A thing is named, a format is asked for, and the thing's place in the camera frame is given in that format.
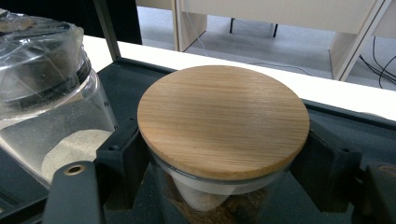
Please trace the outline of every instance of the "chair leg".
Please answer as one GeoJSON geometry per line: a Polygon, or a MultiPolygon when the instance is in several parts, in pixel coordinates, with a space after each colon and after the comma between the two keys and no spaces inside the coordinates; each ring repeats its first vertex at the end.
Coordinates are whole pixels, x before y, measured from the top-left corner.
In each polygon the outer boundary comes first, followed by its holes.
{"type": "Polygon", "coordinates": [[[274,30],[274,35],[273,35],[273,37],[276,37],[276,32],[277,32],[277,24],[275,25],[275,30],[274,30]]]}
{"type": "Polygon", "coordinates": [[[231,18],[231,25],[230,25],[230,34],[233,33],[233,21],[235,20],[235,18],[231,18]]]}

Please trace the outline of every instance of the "wood grain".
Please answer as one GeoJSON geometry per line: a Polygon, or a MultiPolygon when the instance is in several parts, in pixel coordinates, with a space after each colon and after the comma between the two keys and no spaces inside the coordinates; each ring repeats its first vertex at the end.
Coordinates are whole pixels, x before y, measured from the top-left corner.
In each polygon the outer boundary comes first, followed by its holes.
{"type": "Polygon", "coordinates": [[[220,65],[163,77],[143,95],[137,119],[161,159],[191,175],[219,180],[280,169],[300,151],[309,128],[304,104],[285,85],[220,65]]]}

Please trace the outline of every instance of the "gray floor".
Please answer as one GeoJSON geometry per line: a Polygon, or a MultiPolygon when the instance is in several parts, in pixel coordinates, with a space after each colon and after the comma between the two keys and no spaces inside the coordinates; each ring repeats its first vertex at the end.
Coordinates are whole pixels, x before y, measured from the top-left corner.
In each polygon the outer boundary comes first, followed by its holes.
{"type": "MultiPolygon", "coordinates": [[[[174,49],[172,13],[169,10],[139,7],[139,22],[143,44],[161,49],[174,49]]],[[[291,71],[309,76],[332,78],[329,46],[334,32],[235,20],[229,34],[230,18],[209,16],[206,32],[185,52],[240,63],[291,71]]],[[[363,58],[374,65],[373,38],[366,45],[363,58]]],[[[385,66],[396,55],[396,39],[378,37],[375,57],[385,66]]],[[[387,68],[396,74],[396,60],[387,68]]],[[[358,59],[346,82],[380,88],[379,76],[358,59]]],[[[381,79],[384,89],[396,91],[396,85],[381,79]]]]}

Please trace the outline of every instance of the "round wooden lid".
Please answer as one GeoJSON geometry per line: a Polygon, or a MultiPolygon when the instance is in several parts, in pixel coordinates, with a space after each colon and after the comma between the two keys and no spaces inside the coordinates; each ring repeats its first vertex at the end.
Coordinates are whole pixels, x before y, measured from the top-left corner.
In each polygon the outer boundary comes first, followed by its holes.
{"type": "Polygon", "coordinates": [[[288,87],[231,66],[200,66],[155,82],[137,109],[144,139],[191,175],[244,180],[270,174],[303,147],[309,117],[288,87]]]}

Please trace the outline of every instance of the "jar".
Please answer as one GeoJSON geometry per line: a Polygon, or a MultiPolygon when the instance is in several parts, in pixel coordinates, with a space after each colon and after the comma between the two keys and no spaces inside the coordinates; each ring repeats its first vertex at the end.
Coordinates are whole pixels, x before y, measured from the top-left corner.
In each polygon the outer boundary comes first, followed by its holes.
{"type": "Polygon", "coordinates": [[[2,15],[0,147],[47,186],[63,165],[93,161],[117,122],[81,28],[2,15]]]}
{"type": "Polygon", "coordinates": [[[137,111],[166,223],[260,223],[309,117],[279,81],[200,66],[155,82],[137,111]]]}

